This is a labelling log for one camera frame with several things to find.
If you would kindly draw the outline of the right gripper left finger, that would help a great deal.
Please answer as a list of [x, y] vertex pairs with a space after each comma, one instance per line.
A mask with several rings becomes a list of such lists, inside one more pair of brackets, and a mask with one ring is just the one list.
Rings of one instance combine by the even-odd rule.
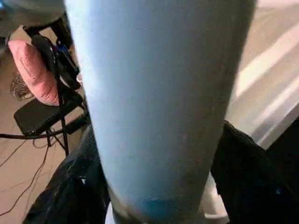
[[103, 224], [110, 198], [92, 127], [58, 166], [25, 224]]

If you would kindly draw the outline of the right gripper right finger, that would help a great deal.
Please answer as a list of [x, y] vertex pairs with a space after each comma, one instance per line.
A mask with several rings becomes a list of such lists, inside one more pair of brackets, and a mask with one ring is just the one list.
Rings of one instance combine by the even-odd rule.
[[299, 199], [244, 132], [224, 121], [211, 174], [231, 224], [297, 224]]

